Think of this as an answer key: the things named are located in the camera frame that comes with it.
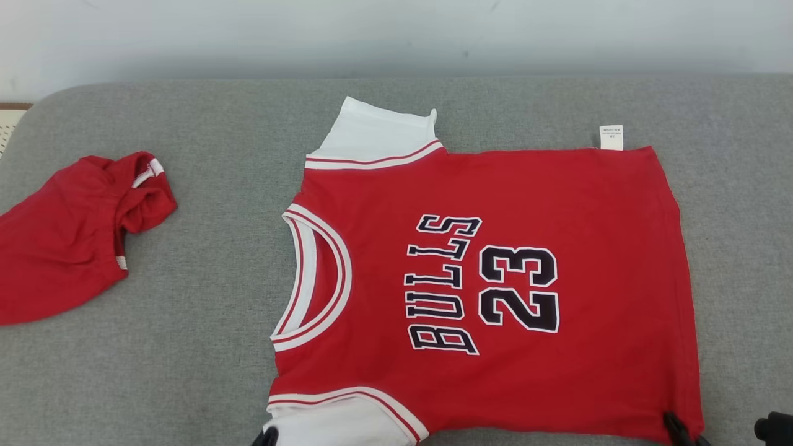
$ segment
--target clothing tag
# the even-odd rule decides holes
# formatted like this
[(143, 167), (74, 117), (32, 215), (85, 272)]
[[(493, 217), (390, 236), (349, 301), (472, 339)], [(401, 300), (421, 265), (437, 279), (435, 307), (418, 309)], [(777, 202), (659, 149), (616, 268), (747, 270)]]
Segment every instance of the clothing tag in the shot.
[(622, 150), (623, 127), (621, 125), (601, 125), (600, 148), (603, 150)]

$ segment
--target black object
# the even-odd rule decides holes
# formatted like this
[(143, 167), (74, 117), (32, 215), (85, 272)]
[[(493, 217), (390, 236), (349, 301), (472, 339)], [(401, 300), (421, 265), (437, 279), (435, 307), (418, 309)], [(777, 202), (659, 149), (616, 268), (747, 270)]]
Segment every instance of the black object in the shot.
[(251, 446), (275, 446), (278, 442), (278, 429), (274, 426), (267, 428), (266, 432), (259, 431), (256, 440), (253, 440)]
[(669, 432), (669, 439), (674, 446), (711, 446), (703, 436), (693, 440), (688, 435), (688, 428), (686, 428), (685, 423), (674, 412), (664, 413), (664, 426), (666, 426), (666, 431)]
[(793, 416), (786, 413), (771, 412), (768, 418), (761, 418), (754, 424), (754, 436), (767, 446), (793, 445)]

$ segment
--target red stripe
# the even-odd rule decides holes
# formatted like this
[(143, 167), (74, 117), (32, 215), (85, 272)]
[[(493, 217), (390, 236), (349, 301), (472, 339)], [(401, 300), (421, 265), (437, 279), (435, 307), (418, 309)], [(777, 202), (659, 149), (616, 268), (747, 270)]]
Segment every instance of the red stripe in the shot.
[(303, 285), (303, 239), (300, 237), (300, 228), (297, 227), (297, 223), (295, 223), (294, 220), (290, 220), (289, 223), (294, 226), (295, 234), (297, 234), (297, 267), (299, 272), (297, 273), (297, 289), (295, 290), (294, 299), (289, 303), (289, 312), (286, 314), (286, 319), (284, 319), (284, 325), (278, 330), (279, 335), (284, 332), (284, 327), (289, 324), (289, 318), (292, 317), (292, 312), (297, 306), (297, 299), (300, 297), (300, 288)]
[(300, 400), (296, 400), (296, 399), (282, 399), (282, 400), (271, 401), (269, 403), (269, 405), (280, 404), (280, 403), (291, 403), (291, 404), (301, 404), (301, 405), (305, 405), (305, 406), (315, 406), (315, 405), (321, 404), (323, 402), (327, 402), (327, 401), (330, 401), (330, 400), (333, 400), (333, 399), (338, 399), (338, 398), (344, 398), (346, 396), (355, 395), (355, 394), (366, 395), (366, 396), (368, 396), (370, 398), (374, 398), (374, 399), (378, 400), (383, 406), (387, 407), (391, 411), (391, 413), (393, 413), (394, 416), (396, 416), (396, 418), (398, 418), (399, 421), (405, 427), (408, 428), (410, 433), (413, 435), (413, 438), (416, 439), (416, 442), (421, 441), (421, 437), (419, 436), (419, 433), (416, 432), (416, 430), (413, 428), (413, 426), (411, 426), (410, 423), (408, 423), (401, 415), (399, 415), (399, 413), (396, 410), (394, 410), (393, 407), (391, 407), (387, 402), (383, 401), (381, 398), (379, 398), (379, 397), (377, 397), (375, 395), (372, 395), (372, 394), (367, 394), (366, 392), (349, 392), (349, 393), (346, 393), (346, 394), (341, 394), (341, 395), (336, 395), (336, 396), (333, 396), (333, 397), (328, 397), (328, 398), (325, 398), (325, 399), (321, 399), (321, 400), (319, 400), (317, 402), (306, 402), (306, 401), (300, 401)]
[(311, 157), (306, 157), (306, 159), (309, 160), (309, 161), (316, 161), (316, 162), (319, 162), (319, 163), (376, 164), (376, 163), (382, 163), (383, 161), (404, 160), (405, 158), (410, 158), (411, 156), (418, 155), (420, 152), (422, 152), (423, 150), (427, 149), (428, 147), (430, 147), (431, 145), (433, 145), (433, 144), (435, 144), (437, 142), (439, 142), (439, 141), (438, 140), (434, 140), (430, 144), (425, 145), (424, 147), (420, 148), (419, 150), (416, 150), (415, 152), (411, 153), (410, 155), (389, 156), (388, 158), (380, 158), (379, 160), (374, 160), (374, 161), (326, 160), (324, 158), (311, 158)]
[(314, 225), (315, 225), (315, 226), (316, 226), (316, 227), (317, 227), (319, 230), (321, 230), (323, 233), (325, 233), (325, 234), (328, 236), (328, 237), (327, 237), (327, 239), (328, 239), (328, 240), (331, 240), (331, 241), (333, 242), (333, 245), (334, 245), (334, 246), (336, 246), (336, 252), (338, 253), (338, 255), (339, 255), (339, 258), (340, 258), (340, 260), (341, 260), (339, 263), (341, 263), (342, 267), (341, 267), (341, 271), (339, 271), (339, 273), (341, 274), (341, 279), (342, 279), (342, 282), (341, 282), (341, 286), (339, 287), (339, 295), (333, 296), (333, 297), (331, 298), (331, 300), (333, 301), (333, 305), (332, 305), (332, 306), (331, 306), (331, 308), (330, 308), (330, 309), (329, 309), (329, 310), (328, 310), (328, 311), (325, 313), (325, 315), (324, 315), (324, 316), (322, 316), (322, 318), (321, 318), (321, 319), (319, 319), (319, 320), (318, 320), (316, 323), (312, 324), (312, 326), (308, 327), (307, 329), (304, 329), (304, 330), (302, 330), (300, 333), (293, 334), (292, 336), (286, 337), (286, 338), (284, 338), (284, 339), (273, 340), (273, 343), (274, 343), (274, 344), (276, 344), (276, 343), (281, 343), (281, 342), (286, 342), (286, 341), (288, 341), (288, 340), (292, 340), (292, 339), (295, 339), (295, 338), (297, 338), (297, 337), (300, 337), (300, 336), (303, 336), (303, 335), (305, 335), (307, 332), (309, 332), (309, 331), (311, 331), (312, 329), (314, 329), (314, 327), (316, 327), (317, 325), (321, 324), (321, 323), (322, 323), (322, 321), (324, 321), (324, 320), (325, 320), (325, 319), (326, 319), (326, 318), (327, 318), (327, 317), (328, 317), (328, 316), (329, 316), (329, 315), (330, 315), (330, 314), (333, 312), (333, 309), (336, 307), (336, 305), (338, 305), (338, 304), (339, 304), (339, 296), (341, 296), (341, 294), (340, 294), (340, 293), (342, 293), (342, 292), (343, 292), (343, 290), (344, 290), (344, 281), (345, 281), (345, 279), (346, 279), (346, 274), (345, 274), (345, 271), (346, 271), (346, 269), (347, 269), (347, 265), (345, 265), (345, 264), (344, 264), (344, 258), (342, 257), (342, 251), (341, 251), (341, 248), (340, 248), (340, 247), (339, 247), (339, 245), (336, 243), (336, 240), (334, 240), (334, 238), (331, 236), (331, 234), (330, 234), (330, 233), (328, 233), (328, 231), (326, 231), (326, 230), (325, 230), (325, 229), (324, 229), (322, 226), (318, 225), (318, 224), (317, 224), (315, 221), (312, 221), (310, 218), (306, 217), (305, 215), (303, 215), (303, 214), (301, 214), (301, 213), (295, 212), (295, 211), (293, 211), (293, 210), (286, 210), (286, 212), (285, 212), (285, 213), (291, 213), (291, 214), (293, 214), (293, 215), (297, 215), (298, 217), (302, 217), (302, 218), (304, 218), (306, 221), (310, 221), (310, 222), (312, 222), (312, 223), (313, 223), (313, 224), (314, 224)]

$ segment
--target gray upholstery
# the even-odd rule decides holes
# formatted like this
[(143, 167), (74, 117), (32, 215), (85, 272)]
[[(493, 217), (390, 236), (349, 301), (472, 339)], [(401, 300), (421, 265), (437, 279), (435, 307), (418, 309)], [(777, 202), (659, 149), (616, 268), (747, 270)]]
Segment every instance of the gray upholstery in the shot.
[[(0, 444), (250, 443), (295, 268), (280, 214), (348, 94), (436, 107), (452, 152), (593, 146), (599, 125), (624, 124), (628, 148), (655, 147), (682, 209), (706, 437), (759, 444), (758, 417), (793, 413), (793, 77), (168, 81), (54, 94), (0, 161), (0, 213), (80, 156), (138, 150), (179, 203), (127, 237), (128, 279), (0, 327)], [(426, 444), (642, 442), (475, 429)]]

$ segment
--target white wall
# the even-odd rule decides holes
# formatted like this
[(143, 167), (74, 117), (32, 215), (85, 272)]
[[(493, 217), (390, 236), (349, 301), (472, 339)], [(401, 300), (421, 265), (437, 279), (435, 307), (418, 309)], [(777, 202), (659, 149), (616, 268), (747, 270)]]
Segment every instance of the white wall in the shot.
[(0, 0), (0, 101), (156, 77), (793, 72), (791, 0)]

